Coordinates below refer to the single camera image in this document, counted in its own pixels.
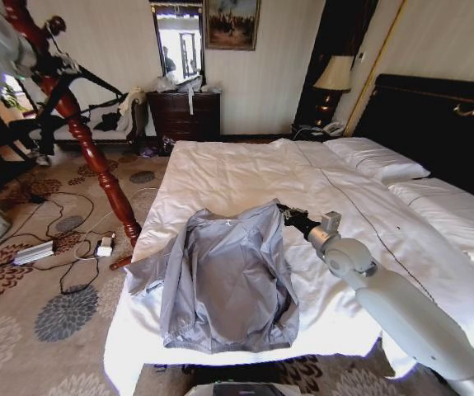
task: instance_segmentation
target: shoe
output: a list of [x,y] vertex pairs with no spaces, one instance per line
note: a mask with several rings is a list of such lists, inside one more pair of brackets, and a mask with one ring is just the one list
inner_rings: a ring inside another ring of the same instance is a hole
[[36,159],[35,162],[37,165],[40,167],[49,167],[51,165],[51,162],[49,160],[49,157],[46,154],[41,154],[39,155]]

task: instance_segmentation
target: floor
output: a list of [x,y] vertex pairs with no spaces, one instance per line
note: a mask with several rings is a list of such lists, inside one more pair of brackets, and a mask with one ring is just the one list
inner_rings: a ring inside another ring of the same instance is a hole
[[[168,158],[141,158],[122,148],[107,148],[106,156],[142,224]],[[53,160],[51,167],[35,167],[0,190],[0,209],[12,221],[0,239],[0,395],[113,395],[102,357],[124,273],[108,265],[132,248],[114,215],[104,218],[110,207],[81,154],[59,151]],[[75,258],[110,233],[112,257]],[[26,266],[7,264],[19,250],[49,239],[54,256]],[[365,358],[302,356],[217,369],[147,365],[136,394],[178,396],[192,384],[229,379],[298,384],[319,395],[453,394],[423,368],[396,381],[389,375],[376,345]]]

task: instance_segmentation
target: lamp shade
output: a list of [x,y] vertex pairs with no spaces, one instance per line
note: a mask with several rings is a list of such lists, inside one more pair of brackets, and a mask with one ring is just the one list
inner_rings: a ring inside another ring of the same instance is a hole
[[353,59],[353,56],[332,56],[325,71],[322,72],[322,75],[313,86],[331,91],[348,91],[350,89],[350,67]]

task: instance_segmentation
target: white duvet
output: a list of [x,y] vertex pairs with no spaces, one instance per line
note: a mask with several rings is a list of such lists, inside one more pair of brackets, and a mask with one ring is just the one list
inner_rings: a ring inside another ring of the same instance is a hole
[[[308,210],[315,220],[331,210],[341,213],[342,236],[359,239],[382,265],[423,290],[421,283],[474,346],[474,267],[467,257],[384,185],[357,173],[323,144],[284,139],[271,144],[178,142],[133,260],[161,250],[196,210],[234,215],[274,198]],[[233,365],[305,354],[365,356],[382,330],[360,308],[354,292],[291,227],[284,229],[284,255],[300,301],[299,334],[286,349],[214,355],[166,349],[158,324],[161,289],[131,296],[124,288],[105,350],[106,373],[120,393],[133,393],[145,363]],[[382,337],[387,358],[397,375],[404,375],[414,361],[386,334]]]

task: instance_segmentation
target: white wire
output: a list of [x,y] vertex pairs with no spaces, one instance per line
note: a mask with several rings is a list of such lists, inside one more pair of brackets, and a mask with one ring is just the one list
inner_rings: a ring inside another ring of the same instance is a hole
[[302,127],[302,128],[300,128],[300,129],[296,132],[295,136],[292,137],[292,140],[294,141],[294,140],[297,138],[297,136],[298,136],[301,132],[303,132],[304,130],[313,130],[313,131],[315,131],[315,132],[318,132],[318,131],[321,131],[321,132],[322,132],[322,129],[318,129],[318,128],[316,128],[315,126]]
[[[145,190],[159,190],[159,187],[144,187],[144,188],[140,188],[139,190],[135,191],[135,192],[128,198],[129,202],[130,202],[130,200],[131,200],[136,194],[138,194],[138,193],[141,192],[141,191],[145,191]],[[107,214],[105,214],[103,217],[101,217],[101,219],[100,219],[97,223],[95,223],[94,225],[92,225],[92,226],[90,227],[90,229],[88,229],[88,231],[85,232],[85,235],[84,235],[84,237],[82,237],[81,242],[78,244],[78,246],[77,246],[77,247],[75,248],[75,250],[73,251],[73,257],[74,257],[74,258],[77,258],[78,260],[94,260],[94,259],[95,259],[94,257],[79,257],[79,256],[77,255],[77,250],[79,250],[79,248],[81,247],[81,245],[84,244],[85,239],[87,238],[87,235],[88,235],[91,231],[93,231],[95,227],[97,227],[99,224],[101,224],[101,222],[102,222],[104,219],[106,219],[108,216],[110,216],[112,213],[114,213],[113,210],[111,210],[110,212],[108,212]]]

